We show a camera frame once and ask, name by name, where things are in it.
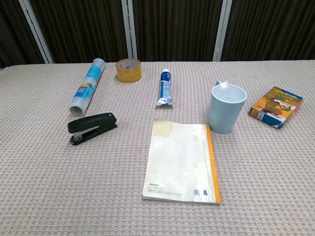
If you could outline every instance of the dark curtain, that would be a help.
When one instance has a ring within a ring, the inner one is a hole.
[[[127,58],[120,0],[30,0],[55,63]]]
[[[222,0],[133,0],[141,61],[212,61]]]
[[[233,0],[221,60],[315,59],[314,20],[312,0]]]
[[[44,63],[18,0],[0,0],[0,68]]]

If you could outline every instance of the tape roll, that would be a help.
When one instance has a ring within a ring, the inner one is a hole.
[[[141,62],[136,59],[123,59],[116,63],[120,82],[134,83],[141,79]]]

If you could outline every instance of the colorful box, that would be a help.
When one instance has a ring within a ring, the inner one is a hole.
[[[302,102],[303,97],[273,87],[251,107],[249,114],[280,129]]]

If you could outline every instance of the light blue mug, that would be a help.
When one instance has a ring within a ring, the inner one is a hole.
[[[221,134],[231,132],[247,98],[246,92],[228,81],[217,81],[211,91],[208,124]]]

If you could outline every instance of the black stapler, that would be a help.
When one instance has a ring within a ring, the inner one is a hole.
[[[68,131],[74,134],[70,138],[72,145],[78,145],[91,138],[117,127],[112,113],[104,113],[74,120],[68,124]]]

